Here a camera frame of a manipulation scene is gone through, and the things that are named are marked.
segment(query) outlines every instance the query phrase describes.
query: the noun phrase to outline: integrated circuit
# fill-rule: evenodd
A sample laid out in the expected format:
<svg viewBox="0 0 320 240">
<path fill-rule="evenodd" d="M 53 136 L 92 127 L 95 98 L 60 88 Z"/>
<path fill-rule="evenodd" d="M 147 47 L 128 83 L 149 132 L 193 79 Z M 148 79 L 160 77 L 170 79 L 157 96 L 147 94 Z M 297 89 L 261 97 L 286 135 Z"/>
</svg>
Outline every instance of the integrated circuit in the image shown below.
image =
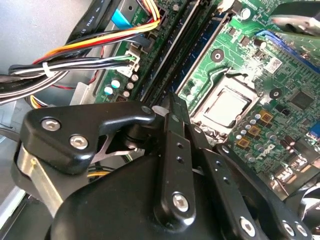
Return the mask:
<svg viewBox="0 0 320 240">
<path fill-rule="evenodd" d="M 314 99 L 302 90 L 298 90 L 289 101 L 300 110 L 305 110 L 313 103 Z"/>
<path fill-rule="evenodd" d="M 246 47 L 250 43 L 250 38 L 248 38 L 247 36 L 243 36 L 243 38 L 240 40 L 240 43 L 242 46 Z"/>
</svg>

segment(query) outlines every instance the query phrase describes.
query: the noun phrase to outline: motherboard connector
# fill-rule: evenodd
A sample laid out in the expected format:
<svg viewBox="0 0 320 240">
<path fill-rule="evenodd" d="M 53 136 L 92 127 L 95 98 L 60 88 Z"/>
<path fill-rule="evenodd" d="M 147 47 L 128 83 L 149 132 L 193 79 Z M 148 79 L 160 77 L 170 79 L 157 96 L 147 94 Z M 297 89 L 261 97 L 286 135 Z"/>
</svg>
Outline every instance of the motherboard connector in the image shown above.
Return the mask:
<svg viewBox="0 0 320 240">
<path fill-rule="evenodd" d="M 130 57 L 133 58 L 130 60 L 129 67 L 118 69 L 118 73 L 121 73 L 126 77 L 131 78 L 133 72 L 137 72 L 140 67 L 140 54 L 141 51 L 139 49 L 130 46 L 130 48 L 125 52 L 125 55 L 130 55 Z"/>
</svg>

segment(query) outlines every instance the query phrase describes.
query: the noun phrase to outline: black metal arm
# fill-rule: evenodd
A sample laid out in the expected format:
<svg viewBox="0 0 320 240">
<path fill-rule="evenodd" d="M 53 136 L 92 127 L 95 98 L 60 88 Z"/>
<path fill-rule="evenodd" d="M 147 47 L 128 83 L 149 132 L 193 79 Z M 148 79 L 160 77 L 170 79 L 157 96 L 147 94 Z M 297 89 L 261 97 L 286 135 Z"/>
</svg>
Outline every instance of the black metal arm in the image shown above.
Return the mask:
<svg viewBox="0 0 320 240">
<path fill-rule="evenodd" d="M 51 239 L 312 239 L 232 149 L 212 150 L 183 100 L 171 94 L 163 106 L 165 116 L 139 102 L 27 115 L 12 176 L 48 206 Z M 101 154 L 133 148 L 145 156 L 88 184 Z"/>
</svg>

